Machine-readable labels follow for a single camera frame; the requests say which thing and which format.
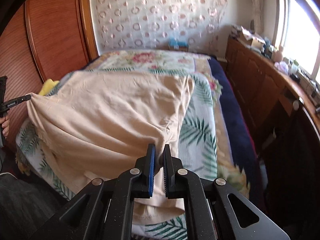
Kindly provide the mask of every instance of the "human hand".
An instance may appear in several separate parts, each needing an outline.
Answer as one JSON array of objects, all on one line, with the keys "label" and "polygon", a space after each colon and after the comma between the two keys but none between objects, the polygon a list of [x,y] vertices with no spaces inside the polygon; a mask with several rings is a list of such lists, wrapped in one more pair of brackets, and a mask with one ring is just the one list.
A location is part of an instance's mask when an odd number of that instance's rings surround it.
[{"label": "human hand", "polygon": [[9,115],[6,115],[5,117],[0,118],[0,125],[3,128],[2,134],[5,138],[9,135]]}]

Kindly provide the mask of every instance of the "wooden wardrobe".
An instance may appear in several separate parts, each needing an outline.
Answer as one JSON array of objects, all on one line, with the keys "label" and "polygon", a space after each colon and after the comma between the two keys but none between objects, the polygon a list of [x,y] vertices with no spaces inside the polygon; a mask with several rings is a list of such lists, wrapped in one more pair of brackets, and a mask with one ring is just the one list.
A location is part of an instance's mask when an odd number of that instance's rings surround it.
[{"label": "wooden wardrobe", "polygon": [[[5,100],[38,93],[47,79],[60,80],[98,56],[92,53],[96,47],[92,46],[95,41],[88,10],[89,0],[25,1],[0,36],[0,76],[8,76]],[[85,30],[84,20],[89,26]],[[91,53],[87,49],[89,31]],[[8,114],[7,150],[14,152],[16,134],[28,114],[27,106],[23,103]]]}]

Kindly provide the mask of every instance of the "white wall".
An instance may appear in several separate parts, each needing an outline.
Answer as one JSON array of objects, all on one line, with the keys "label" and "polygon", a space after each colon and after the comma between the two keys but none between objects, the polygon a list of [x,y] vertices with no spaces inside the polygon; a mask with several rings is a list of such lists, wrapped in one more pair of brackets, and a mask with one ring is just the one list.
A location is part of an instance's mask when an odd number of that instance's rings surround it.
[{"label": "white wall", "polygon": [[225,15],[220,22],[218,49],[216,56],[224,57],[228,36],[231,32],[231,25],[242,25],[250,28],[250,21],[253,19],[252,0],[227,0],[228,5]]},{"label": "white wall", "polygon": [[276,25],[277,2],[276,0],[263,0],[263,3],[263,37],[272,41]]}]

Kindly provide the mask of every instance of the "yellow sponge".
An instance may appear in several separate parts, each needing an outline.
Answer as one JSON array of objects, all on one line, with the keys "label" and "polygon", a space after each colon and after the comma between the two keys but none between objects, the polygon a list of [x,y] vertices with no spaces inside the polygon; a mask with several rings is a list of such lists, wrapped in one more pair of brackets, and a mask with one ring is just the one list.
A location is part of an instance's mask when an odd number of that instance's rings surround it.
[{"label": "yellow sponge", "polygon": [[39,95],[45,96],[48,94],[57,84],[59,81],[52,81],[52,79],[48,79],[42,86],[41,91],[39,92]]}]

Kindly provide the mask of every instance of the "black fabric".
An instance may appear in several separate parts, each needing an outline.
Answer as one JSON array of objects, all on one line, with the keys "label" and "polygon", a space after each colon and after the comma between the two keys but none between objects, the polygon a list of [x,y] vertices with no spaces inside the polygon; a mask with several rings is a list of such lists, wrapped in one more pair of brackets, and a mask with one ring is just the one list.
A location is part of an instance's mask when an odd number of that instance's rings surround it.
[{"label": "black fabric", "polygon": [[313,152],[319,149],[312,144],[306,120],[299,109],[287,131],[279,136],[264,153],[268,173],[268,206],[272,220],[280,227],[302,225],[316,216],[317,209]]},{"label": "black fabric", "polygon": [[0,175],[0,239],[29,239],[62,207],[47,187]]}]

